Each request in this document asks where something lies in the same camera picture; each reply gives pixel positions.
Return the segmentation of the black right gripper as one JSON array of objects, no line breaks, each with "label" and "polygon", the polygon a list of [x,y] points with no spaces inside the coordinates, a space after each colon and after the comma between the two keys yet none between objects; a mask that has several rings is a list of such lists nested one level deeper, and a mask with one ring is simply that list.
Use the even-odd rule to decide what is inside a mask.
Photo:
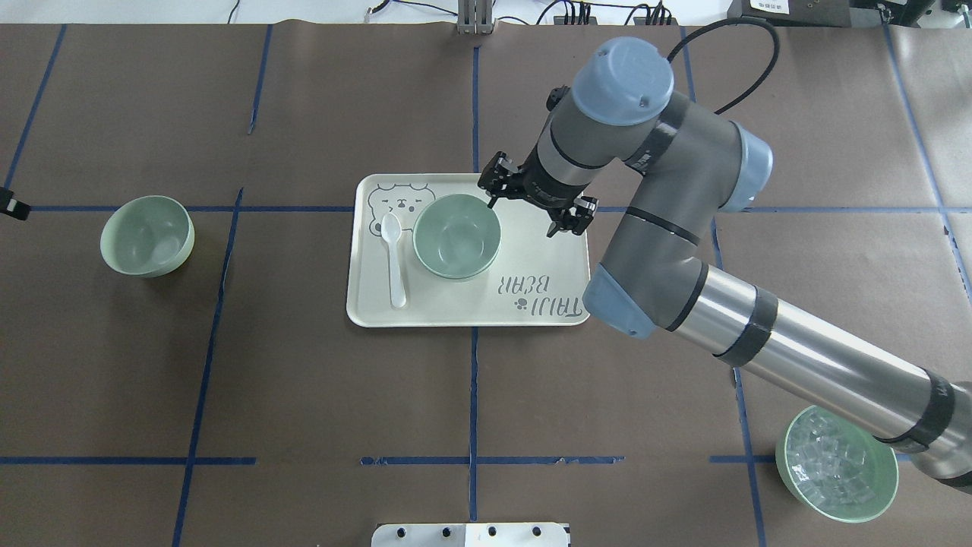
[{"label": "black right gripper", "polygon": [[569,232],[582,236],[598,210],[598,199],[580,196],[585,185],[569,185],[552,176],[540,163],[524,163],[519,170],[506,152],[497,151],[486,163],[477,187],[488,197],[487,207],[493,209],[499,200],[521,200],[546,209],[550,226],[546,236]]}]

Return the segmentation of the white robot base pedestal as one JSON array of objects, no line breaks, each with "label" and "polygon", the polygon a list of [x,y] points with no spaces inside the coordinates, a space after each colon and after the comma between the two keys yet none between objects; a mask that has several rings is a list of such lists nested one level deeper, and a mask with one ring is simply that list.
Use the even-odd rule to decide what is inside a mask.
[{"label": "white robot base pedestal", "polygon": [[386,523],[376,527],[371,546],[570,546],[565,523]]}]

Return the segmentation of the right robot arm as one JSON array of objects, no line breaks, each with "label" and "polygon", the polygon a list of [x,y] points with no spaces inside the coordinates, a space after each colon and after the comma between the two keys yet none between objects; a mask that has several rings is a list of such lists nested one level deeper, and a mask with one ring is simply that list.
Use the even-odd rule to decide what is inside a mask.
[{"label": "right robot arm", "polygon": [[582,236],[598,212],[589,186],[613,162],[639,176],[582,296],[590,315],[632,338],[663,330],[725,365],[836,413],[906,454],[945,487],[970,491],[970,384],[844,331],[724,269],[720,213],[746,209],[774,154],[739,122],[676,90],[669,58],[646,40],[598,45],[548,114],[520,165],[497,152],[477,184],[490,204],[548,215],[548,238]]}]

